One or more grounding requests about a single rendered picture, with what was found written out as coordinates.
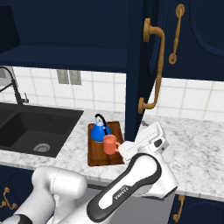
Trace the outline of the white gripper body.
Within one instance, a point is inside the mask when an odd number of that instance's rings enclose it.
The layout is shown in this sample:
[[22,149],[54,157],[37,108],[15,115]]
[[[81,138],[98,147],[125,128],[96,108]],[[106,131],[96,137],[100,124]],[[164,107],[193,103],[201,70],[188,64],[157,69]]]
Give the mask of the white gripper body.
[[152,123],[136,136],[134,142],[125,141],[118,147],[118,152],[125,161],[130,161],[137,153],[151,155],[161,153],[165,149],[165,133],[158,122]]

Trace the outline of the salmon orange mug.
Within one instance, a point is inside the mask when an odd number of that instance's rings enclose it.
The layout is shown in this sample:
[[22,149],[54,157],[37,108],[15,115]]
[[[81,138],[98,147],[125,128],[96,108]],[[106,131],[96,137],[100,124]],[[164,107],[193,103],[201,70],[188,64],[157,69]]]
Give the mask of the salmon orange mug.
[[108,155],[117,153],[120,145],[115,135],[106,135],[103,138],[103,151]]

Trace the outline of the brown wooden tray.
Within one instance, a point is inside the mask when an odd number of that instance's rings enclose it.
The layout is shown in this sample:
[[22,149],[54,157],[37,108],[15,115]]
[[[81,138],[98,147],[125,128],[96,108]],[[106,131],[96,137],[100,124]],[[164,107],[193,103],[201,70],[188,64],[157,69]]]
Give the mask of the brown wooden tray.
[[[122,144],[123,135],[118,121],[108,122],[108,127],[112,131],[112,134],[117,137],[117,140]],[[87,127],[88,139],[87,139],[87,164],[89,166],[102,166],[102,165],[122,165],[123,158],[117,152],[113,155],[107,155],[103,151],[103,143],[97,143],[91,138],[91,130],[94,127],[90,123]]]

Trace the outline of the navy base cabinet door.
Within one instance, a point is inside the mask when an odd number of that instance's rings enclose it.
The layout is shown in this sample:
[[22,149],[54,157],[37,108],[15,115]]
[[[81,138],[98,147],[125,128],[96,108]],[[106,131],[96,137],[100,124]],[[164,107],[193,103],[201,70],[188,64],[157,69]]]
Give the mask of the navy base cabinet door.
[[[32,174],[31,170],[0,165],[0,202],[7,186],[10,188],[7,199],[11,204],[16,203],[18,209],[32,192]],[[0,221],[13,215],[16,210],[10,210],[6,206],[0,208]]]
[[178,212],[179,206],[176,194],[167,224],[224,224],[224,202],[185,196],[182,214],[175,223],[172,216]]

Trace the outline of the grey dishwasher front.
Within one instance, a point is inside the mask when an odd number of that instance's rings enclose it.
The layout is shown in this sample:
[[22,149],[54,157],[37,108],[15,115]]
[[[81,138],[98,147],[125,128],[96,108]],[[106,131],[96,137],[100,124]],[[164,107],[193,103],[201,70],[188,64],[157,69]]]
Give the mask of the grey dishwasher front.
[[130,197],[114,213],[108,224],[168,224],[175,191],[164,199]]

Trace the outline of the black sink basin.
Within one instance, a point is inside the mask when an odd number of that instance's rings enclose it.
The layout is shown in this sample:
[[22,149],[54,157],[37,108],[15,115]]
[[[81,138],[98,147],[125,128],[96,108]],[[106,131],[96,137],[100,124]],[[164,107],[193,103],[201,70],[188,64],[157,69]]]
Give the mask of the black sink basin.
[[0,150],[56,158],[82,114],[0,102]]

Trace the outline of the black tap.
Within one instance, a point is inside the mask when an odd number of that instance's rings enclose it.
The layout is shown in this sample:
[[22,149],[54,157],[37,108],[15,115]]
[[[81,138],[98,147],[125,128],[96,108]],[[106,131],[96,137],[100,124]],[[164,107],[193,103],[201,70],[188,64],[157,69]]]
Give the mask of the black tap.
[[11,71],[6,66],[0,66],[0,68],[2,68],[3,70],[7,71],[8,74],[10,75],[10,84],[8,84],[7,86],[5,86],[2,89],[0,89],[0,93],[3,92],[5,89],[7,89],[9,87],[13,87],[14,95],[15,95],[17,104],[19,106],[23,106],[25,103],[28,103],[29,99],[26,96],[25,96],[25,98],[21,97],[21,94],[18,91],[18,87],[17,87],[16,81],[15,81],[15,78],[13,77]]

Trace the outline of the navy wall cabinet door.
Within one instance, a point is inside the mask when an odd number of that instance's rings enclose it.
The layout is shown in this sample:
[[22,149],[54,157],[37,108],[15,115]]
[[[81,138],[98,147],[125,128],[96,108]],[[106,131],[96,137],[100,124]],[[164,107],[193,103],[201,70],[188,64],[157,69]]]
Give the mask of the navy wall cabinet door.
[[158,72],[161,38],[151,35],[144,42],[144,20],[165,30],[170,0],[128,1],[128,46],[124,139],[134,141],[144,114],[138,113],[139,99],[147,103]]
[[[177,62],[169,63],[178,18],[185,6],[178,40]],[[164,29],[163,76],[173,79],[224,81],[224,0],[170,0]]]

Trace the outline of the grey wall outlet plate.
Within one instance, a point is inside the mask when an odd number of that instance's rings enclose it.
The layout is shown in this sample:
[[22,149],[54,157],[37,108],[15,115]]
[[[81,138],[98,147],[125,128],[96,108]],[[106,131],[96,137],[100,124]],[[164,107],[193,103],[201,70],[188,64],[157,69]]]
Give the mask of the grey wall outlet plate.
[[58,69],[57,75],[58,75],[59,84],[68,84],[69,83],[67,70]]
[[70,83],[72,85],[81,84],[81,72],[79,70],[70,70],[69,77],[70,77]]

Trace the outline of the navy wall cabinet body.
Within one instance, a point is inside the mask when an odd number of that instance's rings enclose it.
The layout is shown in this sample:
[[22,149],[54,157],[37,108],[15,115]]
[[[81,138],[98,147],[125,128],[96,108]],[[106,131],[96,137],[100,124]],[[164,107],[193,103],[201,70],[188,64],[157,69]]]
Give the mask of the navy wall cabinet body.
[[0,65],[124,73],[128,0],[0,0]]

